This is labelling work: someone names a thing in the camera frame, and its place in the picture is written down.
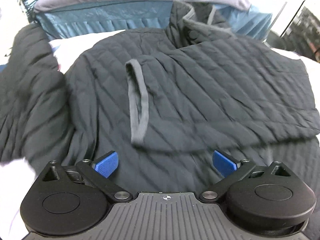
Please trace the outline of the black quilted jacket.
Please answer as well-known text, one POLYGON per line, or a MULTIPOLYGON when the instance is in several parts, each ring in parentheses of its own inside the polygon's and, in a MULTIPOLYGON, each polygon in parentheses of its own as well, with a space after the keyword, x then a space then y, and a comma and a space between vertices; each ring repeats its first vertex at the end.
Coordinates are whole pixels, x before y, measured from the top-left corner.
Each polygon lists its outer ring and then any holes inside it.
POLYGON ((123 31, 58 71, 37 24, 1 72, 1 162, 36 172, 109 151, 131 191, 197 191, 211 156, 278 160, 319 193, 319 112, 306 67, 229 29, 209 4, 175 2, 164 29, 123 31))

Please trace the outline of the lavender bed sheet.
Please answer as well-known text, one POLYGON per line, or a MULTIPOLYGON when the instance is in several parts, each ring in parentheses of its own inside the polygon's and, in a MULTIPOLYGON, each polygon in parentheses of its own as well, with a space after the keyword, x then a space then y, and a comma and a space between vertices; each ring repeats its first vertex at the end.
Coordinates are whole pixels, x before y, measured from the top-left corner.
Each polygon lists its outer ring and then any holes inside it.
MULTIPOLYGON (((98 41, 119 33, 118 31, 87 34, 50 41, 54 56, 62 73, 65 73, 81 53, 92 48, 98 41)), ((319 63, 292 51, 273 48, 285 57, 302 60, 309 75, 316 108, 319 108, 319 63)), ((23 239, 28 230, 20 216, 20 204, 36 178, 34 169, 25 158, 1 163, 1 238, 23 239)))

